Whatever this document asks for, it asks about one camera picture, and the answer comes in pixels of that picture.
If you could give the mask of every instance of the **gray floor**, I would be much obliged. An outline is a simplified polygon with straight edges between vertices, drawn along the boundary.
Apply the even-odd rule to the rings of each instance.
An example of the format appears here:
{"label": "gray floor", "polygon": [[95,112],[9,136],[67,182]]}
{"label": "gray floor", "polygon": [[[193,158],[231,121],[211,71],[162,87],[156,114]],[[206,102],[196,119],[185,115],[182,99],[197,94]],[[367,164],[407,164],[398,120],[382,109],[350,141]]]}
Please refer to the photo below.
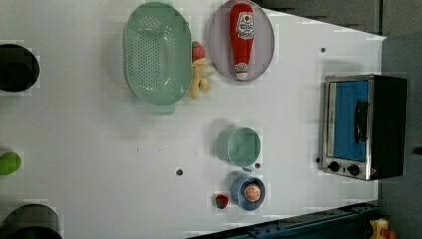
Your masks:
{"label": "gray floor", "polygon": [[405,173],[380,181],[378,203],[399,238],[422,238],[422,155],[415,153],[415,148],[422,147],[422,0],[255,2],[265,8],[388,37],[384,42],[383,72],[409,80]]}

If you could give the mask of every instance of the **green fruit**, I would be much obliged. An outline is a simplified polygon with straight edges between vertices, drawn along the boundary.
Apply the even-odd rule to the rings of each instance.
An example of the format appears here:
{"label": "green fruit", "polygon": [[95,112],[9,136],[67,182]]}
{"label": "green fruit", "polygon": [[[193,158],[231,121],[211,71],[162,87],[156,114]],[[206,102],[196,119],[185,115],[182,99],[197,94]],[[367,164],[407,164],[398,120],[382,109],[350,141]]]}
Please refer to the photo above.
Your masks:
{"label": "green fruit", "polygon": [[22,159],[16,152],[6,152],[0,156],[0,175],[9,175],[21,166]]}

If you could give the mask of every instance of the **green colander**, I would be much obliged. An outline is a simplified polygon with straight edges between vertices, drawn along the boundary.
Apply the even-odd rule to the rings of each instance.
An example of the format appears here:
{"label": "green colander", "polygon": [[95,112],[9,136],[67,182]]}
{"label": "green colander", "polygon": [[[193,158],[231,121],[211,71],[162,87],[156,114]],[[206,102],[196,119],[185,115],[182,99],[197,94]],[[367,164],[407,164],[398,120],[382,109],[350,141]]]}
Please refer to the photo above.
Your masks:
{"label": "green colander", "polygon": [[192,84],[192,37],[173,7],[151,2],[139,6],[125,29],[126,77],[155,115],[171,115]]}

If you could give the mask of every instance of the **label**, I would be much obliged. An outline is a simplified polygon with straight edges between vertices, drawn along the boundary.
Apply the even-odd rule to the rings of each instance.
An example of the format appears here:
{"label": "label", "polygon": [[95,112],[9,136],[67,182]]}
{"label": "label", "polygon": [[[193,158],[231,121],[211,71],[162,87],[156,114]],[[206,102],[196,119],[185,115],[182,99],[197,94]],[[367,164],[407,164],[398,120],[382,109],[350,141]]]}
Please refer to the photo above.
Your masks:
{"label": "label", "polygon": [[238,37],[243,40],[254,39],[254,13],[240,13],[236,31],[238,32]]}
{"label": "label", "polygon": [[245,63],[239,63],[235,65],[235,70],[237,73],[248,72],[248,65]]}

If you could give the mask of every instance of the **black pot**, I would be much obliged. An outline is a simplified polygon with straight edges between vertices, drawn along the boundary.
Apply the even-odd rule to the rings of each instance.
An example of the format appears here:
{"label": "black pot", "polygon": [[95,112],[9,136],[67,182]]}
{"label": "black pot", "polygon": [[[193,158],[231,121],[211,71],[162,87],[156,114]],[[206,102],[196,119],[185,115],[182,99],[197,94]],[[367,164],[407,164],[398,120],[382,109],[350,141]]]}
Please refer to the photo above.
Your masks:
{"label": "black pot", "polygon": [[28,49],[14,44],[0,46],[0,90],[26,91],[37,82],[39,75],[40,65]]}
{"label": "black pot", "polygon": [[10,213],[0,228],[0,239],[62,239],[60,221],[50,207],[29,204]]}

